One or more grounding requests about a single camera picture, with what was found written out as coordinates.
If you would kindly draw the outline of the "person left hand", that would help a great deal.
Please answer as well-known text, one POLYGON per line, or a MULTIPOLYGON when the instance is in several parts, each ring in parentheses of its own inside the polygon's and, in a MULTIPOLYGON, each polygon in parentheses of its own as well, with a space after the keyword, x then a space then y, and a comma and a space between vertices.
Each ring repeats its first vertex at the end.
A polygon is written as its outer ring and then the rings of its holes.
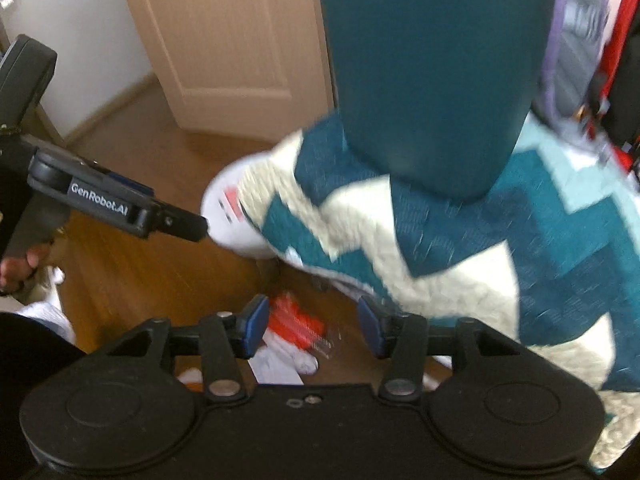
POLYGON ((8 296, 19 292, 32 278, 50 254, 49 244, 40 244, 30 248, 21 257, 8 257, 1 261, 1 295, 8 296))

